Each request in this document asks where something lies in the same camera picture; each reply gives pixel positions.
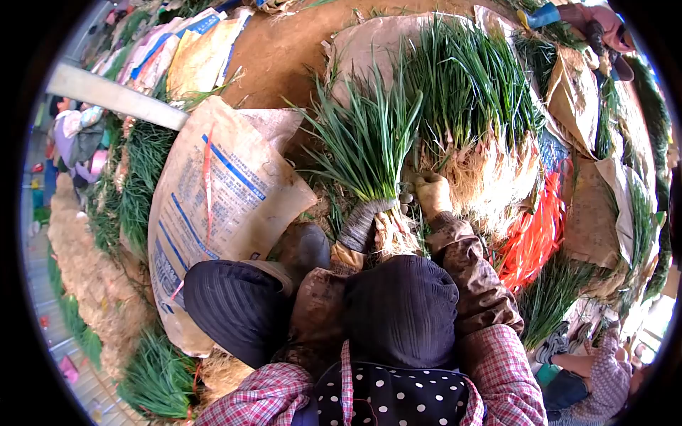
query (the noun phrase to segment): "red plaid sleeve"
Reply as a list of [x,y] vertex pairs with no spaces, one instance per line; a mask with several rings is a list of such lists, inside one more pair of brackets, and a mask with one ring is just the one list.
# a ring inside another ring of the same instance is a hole
[[312,377],[296,364],[267,364],[239,387],[211,404],[194,423],[209,425],[290,425],[296,410],[308,404]]
[[[493,325],[460,340],[471,378],[463,425],[546,425],[542,392],[516,332]],[[488,415],[483,421],[483,403]]]

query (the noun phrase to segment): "polka dot apron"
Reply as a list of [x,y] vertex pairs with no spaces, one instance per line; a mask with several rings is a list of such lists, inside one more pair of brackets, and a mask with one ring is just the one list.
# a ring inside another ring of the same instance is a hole
[[[351,374],[353,387],[349,392],[343,383],[351,382]],[[343,426],[343,405],[352,406],[352,426],[457,425],[469,399],[464,377],[440,369],[336,363],[315,385],[319,425]],[[347,395],[346,404],[342,403],[342,394]]]

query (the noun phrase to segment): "work glove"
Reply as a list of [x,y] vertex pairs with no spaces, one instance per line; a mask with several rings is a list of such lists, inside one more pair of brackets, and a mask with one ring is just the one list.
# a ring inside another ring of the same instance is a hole
[[599,72],[607,77],[611,75],[611,62],[606,55],[599,57]]
[[446,178],[435,172],[425,172],[415,178],[414,184],[421,211],[427,221],[441,211],[452,212],[450,185]]
[[344,222],[337,240],[354,252],[367,253],[374,241],[371,234],[374,215],[390,210],[397,203],[397,198],[360,202]]

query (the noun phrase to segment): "blue rubber boot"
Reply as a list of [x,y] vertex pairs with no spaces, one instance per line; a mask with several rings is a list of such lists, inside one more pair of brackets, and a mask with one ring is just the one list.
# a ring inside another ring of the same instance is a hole
[[526,29],[543,27],[561,19],[559,9],[551,3],[545,4],[532,14],[517,10],[516,15]]

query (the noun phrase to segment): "white pole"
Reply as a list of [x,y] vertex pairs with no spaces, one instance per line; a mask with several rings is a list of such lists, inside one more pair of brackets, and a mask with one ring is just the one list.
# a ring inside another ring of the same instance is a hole
[[190,117],[165,102],[66,63],[57,64],[46,92],[178,131]]

